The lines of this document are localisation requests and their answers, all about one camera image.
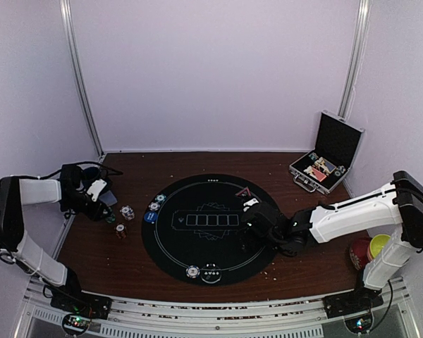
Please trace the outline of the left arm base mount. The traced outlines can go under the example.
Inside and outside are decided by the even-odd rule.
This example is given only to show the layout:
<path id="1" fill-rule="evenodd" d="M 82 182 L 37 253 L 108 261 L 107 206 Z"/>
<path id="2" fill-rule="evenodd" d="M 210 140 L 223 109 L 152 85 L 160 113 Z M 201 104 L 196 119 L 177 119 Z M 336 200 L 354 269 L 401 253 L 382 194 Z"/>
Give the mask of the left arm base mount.
<path id="1" fill-rule="evenodd" d="M 106 296 L 82 293 L 79 299 L 71 296 L 56 294 L 50 301 L 51 307 L 61 309 L 65 312 L 81 315 L 91 319 L 108 318 L 112 299 Z"/>

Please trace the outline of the red poker chip stack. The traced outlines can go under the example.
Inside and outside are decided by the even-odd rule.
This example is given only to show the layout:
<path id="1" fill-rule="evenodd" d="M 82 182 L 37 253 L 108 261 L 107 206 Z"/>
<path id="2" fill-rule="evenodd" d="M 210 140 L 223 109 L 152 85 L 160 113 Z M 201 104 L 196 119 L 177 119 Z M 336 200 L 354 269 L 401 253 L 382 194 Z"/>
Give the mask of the red poker chip stack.
<path id="1" fill-rule="evenodd" d="M 119 239 L 125 239 L 127 237 L 127 229 L 124 224 L 117 224 L 115 226 L 115 233 Z"/>

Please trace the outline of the aluminium left corner post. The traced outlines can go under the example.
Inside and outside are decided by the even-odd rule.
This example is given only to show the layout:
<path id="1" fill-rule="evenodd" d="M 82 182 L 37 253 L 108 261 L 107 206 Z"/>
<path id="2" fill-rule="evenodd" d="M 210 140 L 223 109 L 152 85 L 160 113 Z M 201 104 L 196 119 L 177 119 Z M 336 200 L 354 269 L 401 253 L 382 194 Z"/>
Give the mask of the aluminium left corner post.
<path id="1" fill-rule="evenodd" d="M 97 126 L 92 115 L 90 101 L 85 86 L 85 80 L 82 74 L 78 46 L 75 38 L 75 28 L 73 24 L 71 2 L 69 0 L 60 0 L 59 3 L 61 9 L 61 19 L 63 21 L 63 27 L 66 34 L 66 40 L 71 59 L 70 61 L 73 68 L 75 87 L 80 100 L 82 114 L 85 118 L 86 126 L 90 134 L 92 143 L 94 145 L 94 149 L 97 153 L 97 156 L 101 158 L 104 155 L 104 150 L 100 142 Z"/>

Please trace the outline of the dark blue ceramic mug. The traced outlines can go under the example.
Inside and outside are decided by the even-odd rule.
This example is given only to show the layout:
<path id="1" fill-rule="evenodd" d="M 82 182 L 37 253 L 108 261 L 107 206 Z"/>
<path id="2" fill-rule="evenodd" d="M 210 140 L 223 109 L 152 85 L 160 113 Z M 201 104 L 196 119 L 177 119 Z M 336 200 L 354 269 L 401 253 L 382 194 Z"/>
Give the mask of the dark blue ceramic mug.
<path id="1" fill-rule="evenodd" d="M 83 170 L 83 180 L 94 182 L 101 177 L 101 170 L 98 167 L 88 167 Z"/>

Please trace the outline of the blue-backed playing card deck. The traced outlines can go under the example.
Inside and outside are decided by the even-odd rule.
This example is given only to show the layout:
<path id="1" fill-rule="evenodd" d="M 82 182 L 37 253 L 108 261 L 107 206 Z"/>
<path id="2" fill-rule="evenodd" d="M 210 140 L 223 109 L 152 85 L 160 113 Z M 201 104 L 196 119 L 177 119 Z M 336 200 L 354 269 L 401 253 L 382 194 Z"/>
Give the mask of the blue-backed playing card deck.
<path id="1" fill-rule="evenodd" d="M 116 196 L 111 191 L 107 191 L 106 193 L 100 195 L 99 200 L 109 207 L 118 203 Z"/>

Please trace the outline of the red triangular button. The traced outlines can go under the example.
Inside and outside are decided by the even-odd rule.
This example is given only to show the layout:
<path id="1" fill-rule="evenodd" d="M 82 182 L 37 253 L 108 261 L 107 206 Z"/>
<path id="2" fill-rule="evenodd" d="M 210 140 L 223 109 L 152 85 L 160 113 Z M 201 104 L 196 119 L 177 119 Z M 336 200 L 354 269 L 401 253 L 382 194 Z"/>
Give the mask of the red triangular button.
<path id="1" fill-rule="evenodd" d="M 246 198 L 246 197 L 251 197 L 252 193 L 248 187 L 245 187 L 239 192 L 237 192 L 235 195 L 239 198 Z"/>

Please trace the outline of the yellow-green plastic bowl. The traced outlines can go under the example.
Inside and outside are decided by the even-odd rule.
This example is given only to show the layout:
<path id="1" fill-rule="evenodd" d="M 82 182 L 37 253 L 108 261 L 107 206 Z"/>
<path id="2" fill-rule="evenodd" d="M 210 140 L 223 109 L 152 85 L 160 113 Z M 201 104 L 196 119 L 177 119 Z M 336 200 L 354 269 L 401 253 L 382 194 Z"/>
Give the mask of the yellow-green plastic bowl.
<path id="1" fill-rule="evenodd" d="M 370 261 L 373 261 L 380 254 L 390 238 L 391 236 L 388 234 L 377 234 L 371 239 L 367 248 L 367 257 Z"/>

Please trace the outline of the red card deck in case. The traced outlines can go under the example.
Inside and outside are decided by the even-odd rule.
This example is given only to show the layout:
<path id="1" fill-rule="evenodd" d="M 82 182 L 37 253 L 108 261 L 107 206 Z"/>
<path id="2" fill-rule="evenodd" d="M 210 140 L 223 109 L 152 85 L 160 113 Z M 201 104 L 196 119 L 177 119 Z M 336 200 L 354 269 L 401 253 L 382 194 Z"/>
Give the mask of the red card deck in case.
<path id="1" fill-rule="evenodd" d="M 316 169 L 315 167 L 309 166 L 307 168 L 307 173 L 312 176 L 314 179 L 316 179 L 318 182 L 322 182 L 327 178 L 327 175 L 323 172 L 321 172 L 319 169 Z"/>

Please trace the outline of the aluminium front rail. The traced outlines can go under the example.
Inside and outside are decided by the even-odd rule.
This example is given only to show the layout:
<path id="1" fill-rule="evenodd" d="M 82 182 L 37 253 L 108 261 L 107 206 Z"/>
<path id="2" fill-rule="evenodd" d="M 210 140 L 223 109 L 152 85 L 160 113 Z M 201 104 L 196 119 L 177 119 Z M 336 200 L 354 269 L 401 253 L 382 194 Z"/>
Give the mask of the aluminium front rail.
<path id="1" fill-rule="evenodd" d="M 246 303 L 176 303 L 113 297 L 106 319 L 76 328 L 49 293 L 31 279 L 12 337 L 358 337 L 355 325 L 371 315 L 368 337 L 421 337 L 403 279 L 392 280 L 371 310 L 329 317 L 323 296 Z"/>

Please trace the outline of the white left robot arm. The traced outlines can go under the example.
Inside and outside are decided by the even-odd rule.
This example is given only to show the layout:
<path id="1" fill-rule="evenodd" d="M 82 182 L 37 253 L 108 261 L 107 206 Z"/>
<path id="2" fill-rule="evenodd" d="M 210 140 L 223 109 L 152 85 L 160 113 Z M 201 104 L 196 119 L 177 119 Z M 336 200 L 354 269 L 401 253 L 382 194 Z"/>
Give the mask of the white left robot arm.
<path id="1" fill-rule="evenodd" d="M 0 178 L 0 256 L 7 264 L 16 264 L 27 275 L 43 281 L 73 313 L 87 307 L 78 276 L 30 236 L 24 213 L 33 205 L 58 204 L 63 213 L 80 213 L 100 221 L 110 214 L 100 199 L 108 186 L 101 173 L 87 178 L 78 164 L 65 164 L 52 175 Z"/>

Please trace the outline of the green-white single poker chip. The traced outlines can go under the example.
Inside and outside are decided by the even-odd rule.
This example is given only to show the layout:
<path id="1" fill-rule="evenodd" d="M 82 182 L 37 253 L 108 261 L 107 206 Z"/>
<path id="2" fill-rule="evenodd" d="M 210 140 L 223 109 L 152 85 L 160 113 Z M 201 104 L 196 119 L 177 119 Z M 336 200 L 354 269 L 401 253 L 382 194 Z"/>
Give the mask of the green-white single poker chip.
<path id="1" fill-rule="evenodd" d="M 158 194 L 155 197 L 155 201 L 159 204 L 163 203 L 166 200 L 166 195 L 164 194 Z"/>

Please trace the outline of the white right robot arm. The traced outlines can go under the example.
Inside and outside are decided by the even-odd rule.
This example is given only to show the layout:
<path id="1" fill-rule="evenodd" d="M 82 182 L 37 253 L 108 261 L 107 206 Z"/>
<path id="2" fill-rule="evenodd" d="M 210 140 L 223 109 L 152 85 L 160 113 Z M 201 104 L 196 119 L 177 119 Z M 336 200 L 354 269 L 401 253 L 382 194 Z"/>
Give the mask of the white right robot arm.
<path id="1" fill-rule="evenodd" d="M 362 281 L 347 297 L 349 307 L 363 310 L 407 261 L 423 249 L 423 186 L 405 171 L 392 182 L 363 196 L 314 206 L 287 218 L 265 201 L 246 197 L 244 231 L 294 256 L 309 240 L 323 244 L 344 235 L 384 225 L 394 226 L 385 247 L 362 271 Z"/>

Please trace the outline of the blue round blind button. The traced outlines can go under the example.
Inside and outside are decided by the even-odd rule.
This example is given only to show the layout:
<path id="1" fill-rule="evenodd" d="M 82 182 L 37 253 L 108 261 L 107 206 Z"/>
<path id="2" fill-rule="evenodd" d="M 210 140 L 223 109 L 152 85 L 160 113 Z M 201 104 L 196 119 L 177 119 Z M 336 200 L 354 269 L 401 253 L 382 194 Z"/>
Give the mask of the blue round blind button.
<path id="1" fill-rule="evenodd" d="M 157 221 L 157 218 L 158 218 L 158 214 L 153 211 L 146 212 L 143 217 L 146 223 L 151 223 L 151 224 L 154 224 Z"/>

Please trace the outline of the black round poker mat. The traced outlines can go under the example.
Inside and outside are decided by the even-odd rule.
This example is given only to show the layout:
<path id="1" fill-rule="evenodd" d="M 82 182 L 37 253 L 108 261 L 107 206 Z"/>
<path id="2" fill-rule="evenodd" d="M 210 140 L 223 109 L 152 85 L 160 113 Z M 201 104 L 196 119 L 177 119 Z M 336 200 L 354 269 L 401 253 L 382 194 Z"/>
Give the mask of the black round poker mat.
<path id="1" fill-rule="evenodd" d="M 163 188 L 158 194 L 166 195 L 166 200 L 158 211 L 153 211 L 158 214 L 157 221 L 146 223 L 142 217 L 146 252 L 171 277 L 196 285 L 235 284 L 260 273 L 276 252 L 265 246 L 249 253 L 241 249 L 245 198 L 235 194 L 245 187 L 252 193 L 249 198 L 277 206 L 264 189 L 232 175 L 195 175 Z M 155 197 L 149 205 L 156 202 Z M 221 269 L 222 277 L 216 284 L 206 284 L 200 276 L 186 276 L 189 265 L 201 269 L 207 263 L 215 263 Z"/>

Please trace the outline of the green 50 poker chip stack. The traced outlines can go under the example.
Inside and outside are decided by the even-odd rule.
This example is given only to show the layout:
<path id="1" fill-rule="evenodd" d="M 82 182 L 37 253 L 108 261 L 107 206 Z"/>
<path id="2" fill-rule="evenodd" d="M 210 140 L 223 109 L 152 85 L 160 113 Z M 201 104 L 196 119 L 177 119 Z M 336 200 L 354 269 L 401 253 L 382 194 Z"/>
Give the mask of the green 50 poker chip stack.
<path id="1" fill-rule="evenodd" d="M 113 212 L 108 213 L 105 217 L 105 221 L 109 224 L 114 223 L 116 221 L 116 216 Z"/>

